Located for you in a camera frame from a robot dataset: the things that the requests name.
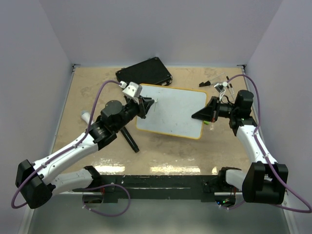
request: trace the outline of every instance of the white board surface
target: white board surface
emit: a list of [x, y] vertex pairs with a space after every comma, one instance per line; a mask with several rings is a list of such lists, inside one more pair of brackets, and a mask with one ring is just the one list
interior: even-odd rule
[[205, 107], [205, 92], [143, 84], [141, 95], [157, 103], [152, 105], [146, 119], [136, 119], [139, 130], [192, 139], [201, 137], [203, 122], [191, 116]]

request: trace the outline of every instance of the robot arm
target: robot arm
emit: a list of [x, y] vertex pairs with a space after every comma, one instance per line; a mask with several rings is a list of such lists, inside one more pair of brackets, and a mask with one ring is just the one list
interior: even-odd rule
[[246, 149], [251, 166], [247, 173], [237, 168], [224, 167], [219, 172], [223, 184], [233, 185], [242, 191], [246, 202], [281, 204], [284, 199], [285, 187], [276, 179], [269, 168], [266, 156], [286, 183], [288, 169], [286, 165], [278, 164], [267, 150], [256, 131], [257, 124], [250, 116], [254, 95], [247, 90], [240, 90], [234, 103], [221, 103], [224, 95], [222, 84], [215, 87], [220, 92], [219, 97], [212, 97], [206, 107], [192, 115], [192, 118], [215, 122], [219, 117], [228, 118], [230, 128]]
[[[92, 188], [101, 185], [101, 177], [92, 166], [80, 171], [61, 174], [65, 169], [80, 159], [101, 150], [117, 138], [120, 131], [134, 117], [146, 118], [146, 114], [154, 103], [149, 97], [140, 96], [142, 87], [133, 82], [128, 86], [124, 82], [120, 85], [124, 90], [127, 104], [109, 101], [100, 116], [92, 123], [89, 132], [82, 133], [77, 139], [57, 152], [30, 163], [28, 160], [18, 166], [16, 186], [19, 187], [34, 171], [43, 167], [34, 174], [21, 188], [20, 192], [31, 209], [46, 203], [53, 195], [78, 188]], [[66, 151], [51, 162], [51, 158], [60, 152]]]

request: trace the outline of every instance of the tan floor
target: tan floor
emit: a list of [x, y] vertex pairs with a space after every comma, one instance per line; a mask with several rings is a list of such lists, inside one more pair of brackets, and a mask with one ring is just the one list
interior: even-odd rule
[[[115, 71], [119, 69], [114, 67], [76, 69], [54, 151], [85, 131], [86, 123], [80, 118], [81, 111], [91, 111], [100, 84], [108, 79], [116, 79]], [[214, 87], [199, 88], [199, 83], [223, 72], [229, 77], [241, 73], [239, 68], [169, 67], [168, 70], [173, 76], [172, 87], [205, 90], [208, 99], [217, 96], [217, 91]], [[241, 77], [236, 78], [232, 84], [236, 93], [246, 89], [245, 81]], [[112, 99], [124, 102], [120, 88], [115, 84], [108, 84], [99, 99], [95, 116], [98, 116], [105, 103]], [[101, 174], [211, 175], [216, 174], [221, 167], [238, 167], [247, 171], [250, 165], [243, 146], [229, 128], [228, 119], [220, 118], [216, 123], [204, 125], [200, 140], [139, 131], [136, 129], [135, 121], [131, 121], [127, 129], [138, 144], [139, 153], [135, 154], [123, 136], [118, 133], [117, 139], [109, 146], [85, 157], [65, 172], [93, 165]]]

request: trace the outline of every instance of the black metal bar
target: black metal bar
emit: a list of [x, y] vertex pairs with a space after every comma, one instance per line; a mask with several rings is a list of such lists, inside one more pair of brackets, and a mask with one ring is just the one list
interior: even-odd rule
[[[215, 192], [231, 191], [231, 187], [224, 187], [219, 183], [216, 175], [102, 175], [102, 183], [123, 186], [130, 193], [131, 199], [185, 199], [214, 202]], [[86, 201], [91, 197], [94, 199], [94, 196], [85, 195]], [[105, 188], [104, 198], [106, 203], [116, 203], [118, 199], [128, 197], [121, 188], [112, 186]]]

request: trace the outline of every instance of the white wall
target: white wall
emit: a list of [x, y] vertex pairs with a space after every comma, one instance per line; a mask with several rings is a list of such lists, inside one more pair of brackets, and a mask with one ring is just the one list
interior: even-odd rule
[[2, 0], [0, 32], [0, 233], [11, 234], [24, 212], [10, 206], [17, 165], [48, 154], [71, 65], [38, 0]]
[[246, 64], [282, 0], [40, 0], [69, 59]]
[[[288, 184], [312, 203], [312, 2], [284, 0], [247, 64], [260, 92], [262, 131], [289, 169]], [[291, 206], [305, 208], [291, 196]], [[295, 214], [301, 234], [312, 216]]]

